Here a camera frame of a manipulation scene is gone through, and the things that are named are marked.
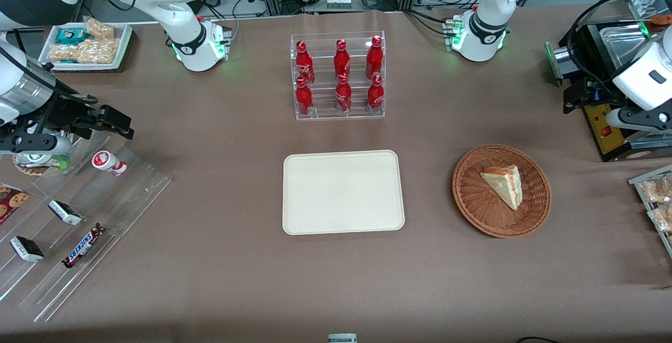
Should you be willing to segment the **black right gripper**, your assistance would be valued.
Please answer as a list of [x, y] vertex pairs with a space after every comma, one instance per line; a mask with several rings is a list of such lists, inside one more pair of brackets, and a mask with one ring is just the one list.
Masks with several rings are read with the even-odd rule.
[[132, 140], [132, 119], [109, 105], [47, 103], [27, 114], [2, 103], [2, 154], [69, 154], [70, 135], [89, 140], [93, 131]]

